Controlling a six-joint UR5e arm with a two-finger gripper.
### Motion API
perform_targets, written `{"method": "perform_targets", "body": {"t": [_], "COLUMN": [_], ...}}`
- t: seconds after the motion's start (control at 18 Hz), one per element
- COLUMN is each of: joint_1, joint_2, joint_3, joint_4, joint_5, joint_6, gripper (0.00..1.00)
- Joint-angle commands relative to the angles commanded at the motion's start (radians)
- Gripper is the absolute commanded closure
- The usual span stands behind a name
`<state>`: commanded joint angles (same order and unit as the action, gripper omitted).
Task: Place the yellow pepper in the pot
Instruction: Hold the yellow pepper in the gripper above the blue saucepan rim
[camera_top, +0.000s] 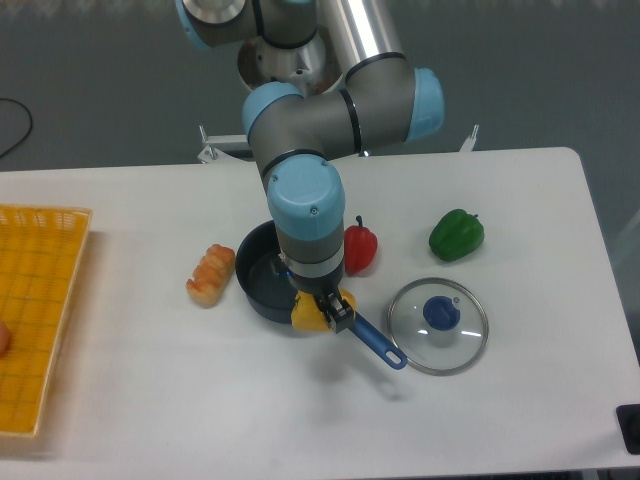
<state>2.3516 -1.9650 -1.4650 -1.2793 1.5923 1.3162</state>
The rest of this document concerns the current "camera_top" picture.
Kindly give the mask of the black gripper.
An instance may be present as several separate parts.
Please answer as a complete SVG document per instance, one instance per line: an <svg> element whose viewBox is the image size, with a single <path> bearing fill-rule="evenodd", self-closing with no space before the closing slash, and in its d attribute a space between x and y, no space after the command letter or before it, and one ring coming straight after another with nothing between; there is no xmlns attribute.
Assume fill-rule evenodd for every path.
<svg viewBox="0 0 640 480"><path fill-rule="evenodd" d="M341 333L355 324L356 300L351 292L339 291L342 279L342 269L334 269L320 277L305 277L293 270L289 271L291 285L314 297L316 305L334 333Z"/></svg>

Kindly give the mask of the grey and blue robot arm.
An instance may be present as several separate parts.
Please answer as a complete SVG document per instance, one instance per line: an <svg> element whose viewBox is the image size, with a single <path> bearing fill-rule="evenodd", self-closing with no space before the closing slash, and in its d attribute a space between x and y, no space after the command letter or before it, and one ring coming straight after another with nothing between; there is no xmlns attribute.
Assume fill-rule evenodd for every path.
<svg viewBox="0 0 640 480"><path fill-rule="evenodd" d="M274 53L301 53L326 26L342 88L307 95L271 74L242 108L242 122L275 224L291 284L312 296L334 331L355 309L342 297L345 193L333 160L435 133L445 117L442 87L414 69L383 1L180 1L196 44L261 40Z"/></svg>

